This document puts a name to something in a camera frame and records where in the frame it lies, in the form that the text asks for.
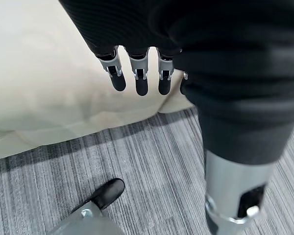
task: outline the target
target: robotic leg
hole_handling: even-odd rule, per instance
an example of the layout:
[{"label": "robotic leg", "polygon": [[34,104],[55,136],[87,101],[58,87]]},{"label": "robotic leg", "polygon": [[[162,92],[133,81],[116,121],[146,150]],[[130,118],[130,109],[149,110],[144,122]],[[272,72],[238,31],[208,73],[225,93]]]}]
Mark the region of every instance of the robotic leg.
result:
[{"label": "robotic leg", "polygon": [[49,235],[124,235],[110,219],[103,217],[101,210],[113,203],[124,191],[124,182],[113,179],[97,189],[93,195],[73,213],[61,221]]}]

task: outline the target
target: robotic hand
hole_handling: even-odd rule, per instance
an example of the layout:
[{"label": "robotic hand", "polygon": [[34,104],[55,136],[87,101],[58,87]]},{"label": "robotic hand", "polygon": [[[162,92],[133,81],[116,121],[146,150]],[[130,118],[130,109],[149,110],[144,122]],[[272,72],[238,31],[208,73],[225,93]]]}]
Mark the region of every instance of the robotic hand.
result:
[{"label": "robotic hand", "polygon": [[173,65],[197,106],[205,148],[206,217],[233,235],[260,211],[294,127],[294,0],[60,0],[90,50],[125,89],[117,46],[145,95],[147,51],[158,48],[159,92]]}]

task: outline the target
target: beige fabric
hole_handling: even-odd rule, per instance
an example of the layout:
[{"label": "beige fabric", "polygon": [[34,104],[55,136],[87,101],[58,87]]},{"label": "beige fabric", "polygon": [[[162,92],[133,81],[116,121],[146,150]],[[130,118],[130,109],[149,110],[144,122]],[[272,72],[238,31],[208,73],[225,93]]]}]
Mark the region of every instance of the beige fabric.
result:
[{"label": "beige fabric", "polygon": [[191,106],[179,92],[180,71],[171,93],[159,94],[155,48],[144,97],[123,47],[119,54],[124,92],[114,90],[58,1],[0,0],[0,158]]}]

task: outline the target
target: gray carpet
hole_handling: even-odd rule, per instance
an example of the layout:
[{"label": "gray carpet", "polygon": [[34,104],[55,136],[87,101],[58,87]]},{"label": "gray carpet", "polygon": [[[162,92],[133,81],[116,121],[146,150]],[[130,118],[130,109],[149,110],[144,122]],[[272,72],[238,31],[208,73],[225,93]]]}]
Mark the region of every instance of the gray carpet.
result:
[{"label": "gray carpet", "polygon": [[[105,212],[126,234],[209,234],[200,129],[186,110],[1,159],[0,235],[46,234],[114,177],[127,188]],[[294,235],[294,134],[242,234]]]}]

